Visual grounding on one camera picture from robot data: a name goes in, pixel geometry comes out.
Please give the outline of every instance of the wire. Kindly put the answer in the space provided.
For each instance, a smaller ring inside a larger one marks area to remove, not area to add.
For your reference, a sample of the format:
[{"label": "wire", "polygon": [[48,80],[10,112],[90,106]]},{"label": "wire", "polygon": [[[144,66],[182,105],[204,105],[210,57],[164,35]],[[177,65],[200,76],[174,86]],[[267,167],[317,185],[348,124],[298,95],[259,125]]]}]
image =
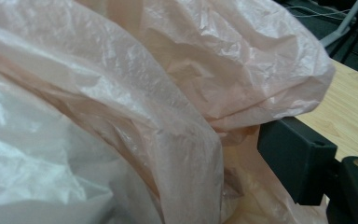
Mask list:
[{"label": "wire", "polygon": [[[287,2],[284,2],[284,3],[282,3],[282,6],[284,6],[285,8],[287,8],[287,7],[294,7],[293,5],[291,5],[291,4],[289,4],[289,3],[287,3]],[[328,9],[328,10],[334,10],[334,9],[332,9],[331,7],[324,7],[324,8],[326,8],[326,9]],[[296,10],[298,10],[298,11],[300,11],[301,13],[303,13],[303,14],[306,14],[306,15],[310,15],[310,12],[309,11],[307,11],[307,10],[304,10],[304,9],[296,9]],[[317,17],[318,19],[320,19],[320,20],[323,20],[323,21],[328,21],[328,22],[330,22],[330,23],[334,23],[334,24],[336,24],[336,25],[340,25],[340,23],[341,23],[341,20],[336,20],[336,19],[331,19],[331,18],[327,18],[327,17]]]},{"label": "wire", "polygon": [[309,16],[297,16],[297,15],[294,15],[295,17],[297,18],[307,18],[307,17],[318,17],[318,16],[322,16],[322,17],[326,17],[326,18],[330,18],[330,19],[335,19],[335,20],[344,20],[343,18],[337,18],[337,17],[330,17],[329,15],[336,15],[336,14],[343,14],[345,12],[348,12],[350,11],[350,9],[347,9],[347,10],[343,10],[343,11],[337,11],[337,12],[332,12],[332,13],[319,13],[317,11],[314,11],[308,7],[287,7],[286,9],[289,9],[289,8],[303,8],[303,9],[306,9],[307,11],[310,11],[310,12],[313,12],[315,15],[309,15]]}]

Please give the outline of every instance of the pink plastic bag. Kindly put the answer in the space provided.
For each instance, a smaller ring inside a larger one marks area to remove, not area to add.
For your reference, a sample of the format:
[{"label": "pink plastic bag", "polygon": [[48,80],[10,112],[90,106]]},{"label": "pink plastic bag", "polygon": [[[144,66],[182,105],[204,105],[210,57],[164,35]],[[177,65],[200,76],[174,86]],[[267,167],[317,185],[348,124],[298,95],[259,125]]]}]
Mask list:
[{"label": "pink plastic bag", "polygon": [[78,3],[0,1],[2,142],[0,223],[220,221],[218,135],[138,41]]},{"label": "pink plastic bag", "polygon": [[[255,150],[243,144],[247,136],[255,137],[250,126],[315,108],[335,71],[319,41],[273,1],[77,2],[141,41],[219,133],[223,146],[235,147],[238,153]],[[253,158],[254,153],[249,156],[235,167],[226,163],[227,170],[241,180],[241,200],[247,202],[245,207],[240,202],[241,215],[234,214],[230,221],[234,223],[235,217],[238,223],[252,224],[326,221],[323,207],[295,205],[266,164],[267,176],[252,168],[254,163],[246,164],[262,161]],[[237,193],[233,197],[231,189],[226,182],[222,220],[230,216],[241,195],[232,190]],[[255,195],[256,203],[252,203],[247,197]]]}]

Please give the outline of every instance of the light wood grain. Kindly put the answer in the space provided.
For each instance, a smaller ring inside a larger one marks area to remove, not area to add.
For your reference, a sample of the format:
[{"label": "light wood grain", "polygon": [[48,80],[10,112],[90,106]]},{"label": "light wood grain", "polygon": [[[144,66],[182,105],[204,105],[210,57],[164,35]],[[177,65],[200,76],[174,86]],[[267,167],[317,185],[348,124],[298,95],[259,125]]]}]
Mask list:
[{"label": "light wood grain", "polygon": [[336,158],[341,161],[358,156],[358,72],[334,65],[336,75],[322,103],[297,118],[338,145]]}]

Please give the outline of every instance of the black machine part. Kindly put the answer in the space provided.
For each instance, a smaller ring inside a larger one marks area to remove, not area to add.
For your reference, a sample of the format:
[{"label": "black machine part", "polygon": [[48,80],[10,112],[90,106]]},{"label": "black machine part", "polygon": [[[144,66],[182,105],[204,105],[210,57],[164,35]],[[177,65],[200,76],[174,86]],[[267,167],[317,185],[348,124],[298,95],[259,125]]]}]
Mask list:
[{"label": "black machine part", "polygon": [[358,157],[337,161],[337,146],[296,118],[261,125],[257,148],[295,203],[326,194],[329,223],[358,223]]}]

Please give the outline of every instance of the wooden table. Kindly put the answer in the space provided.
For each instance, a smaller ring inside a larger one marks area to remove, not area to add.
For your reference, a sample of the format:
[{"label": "wooden table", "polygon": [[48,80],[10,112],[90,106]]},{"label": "wooden table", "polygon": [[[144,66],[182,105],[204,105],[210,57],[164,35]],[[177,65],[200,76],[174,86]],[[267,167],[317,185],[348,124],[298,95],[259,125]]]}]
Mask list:
[{"label": "wooden table", "polygon": [[297,118],[335,143],[341,161],[358,156],[358,72],[338,62],[334,65],[337,72],[322,103]]}]

